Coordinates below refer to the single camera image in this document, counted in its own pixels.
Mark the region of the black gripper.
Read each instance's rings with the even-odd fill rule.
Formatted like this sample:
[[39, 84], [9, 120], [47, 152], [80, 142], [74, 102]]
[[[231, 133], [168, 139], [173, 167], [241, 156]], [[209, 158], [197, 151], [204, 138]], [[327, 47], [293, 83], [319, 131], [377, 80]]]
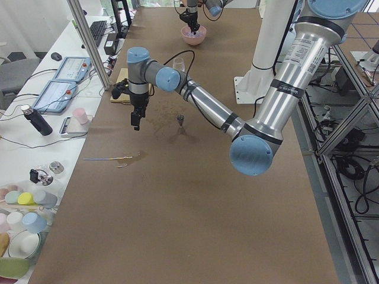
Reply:
[[130, 114], [130, 123], [136, 130], [140, 130], [140, 122], [146, 117], [146, 108], [149, 103], [149, 93], [132, 93], [130, 95], [130, 103], [134, 106], [133, 112]]
[[186, 10], [179, 15], [179, 19], [191, 26], [191, 32], [196, 33], [200, 25], [197, 21], [198, 11], [196, 7], [186, 7]]

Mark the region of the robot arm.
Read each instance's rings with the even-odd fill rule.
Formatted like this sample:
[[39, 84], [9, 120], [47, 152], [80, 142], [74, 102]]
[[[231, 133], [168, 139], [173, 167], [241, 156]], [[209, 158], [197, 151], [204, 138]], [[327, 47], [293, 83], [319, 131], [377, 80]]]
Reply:
[[343, 41], [364, 1], [306, 1], [295, 23], [296, 37], [273, 78], [255, 116], [239, 118], [189, 76], [150, 58], [144, 47], [127, 51], [131, 124], [139, 127], [146, 114], [149, 86], [175, 91], [217, 129], [232, 138], [231, 163], [240, 173], [256, 176], [271, 166], [282, 130], [331, 46]]
[[[186, 9], [184, 12], [179, 13], [179, 19], [183, 22], [185, 22], [191, 32], [193, 34], [196, 34], [197, 31], [200, 28], [198, 20], [198, 5], [199, 1], [195, 0], [189, 0], [186, 2]], [[208, 0], [208, 1], [201, 1], [203, 3], [203, 8], [207, 8], [210, 14], [213, 17], [216, 17], [220, 15], [226, 5], [231, 3], [232, 1], [219, 1], [219, 0]]]

